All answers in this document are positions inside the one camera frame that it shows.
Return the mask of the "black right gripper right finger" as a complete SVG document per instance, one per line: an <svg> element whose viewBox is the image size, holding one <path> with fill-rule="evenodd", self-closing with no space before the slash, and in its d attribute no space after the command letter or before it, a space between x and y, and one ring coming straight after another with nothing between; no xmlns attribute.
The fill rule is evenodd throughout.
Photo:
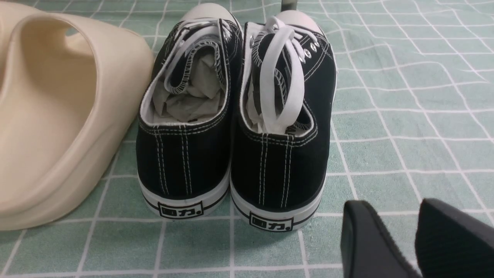
<svg viewBox="0 0 494 278"><path fill-rule="evenodd" d="M415 236L425 278L492 278L493 227L436 198L423 199Z"/></svg>

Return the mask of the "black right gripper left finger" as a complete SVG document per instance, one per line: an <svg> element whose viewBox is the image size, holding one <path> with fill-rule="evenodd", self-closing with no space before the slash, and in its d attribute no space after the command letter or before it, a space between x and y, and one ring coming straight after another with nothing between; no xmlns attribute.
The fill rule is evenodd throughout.
<svg viewBox="0 0 494 278"><path fill-rule="evenodd" d="M421 277L367 201L345 202L340 248L345 278Z"/></svg>

